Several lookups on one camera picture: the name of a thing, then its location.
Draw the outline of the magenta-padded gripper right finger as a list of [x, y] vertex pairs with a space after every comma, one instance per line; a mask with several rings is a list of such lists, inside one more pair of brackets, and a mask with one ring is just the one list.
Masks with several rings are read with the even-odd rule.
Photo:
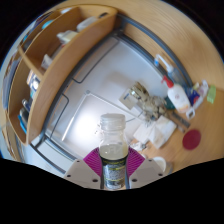
[[145, 159], [136, 150], [129, 148], [125, 176], [127, 189], [143, 187], [163, 176], [164, 172], [153, 159]]

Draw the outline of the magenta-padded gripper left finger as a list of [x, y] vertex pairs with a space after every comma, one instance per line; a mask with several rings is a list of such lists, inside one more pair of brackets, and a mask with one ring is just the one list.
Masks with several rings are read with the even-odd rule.
[[99, 149], [93, 149], [84, 159], [75, 159], [64, 178], [90, 189], [101, 188], [101, 158]]

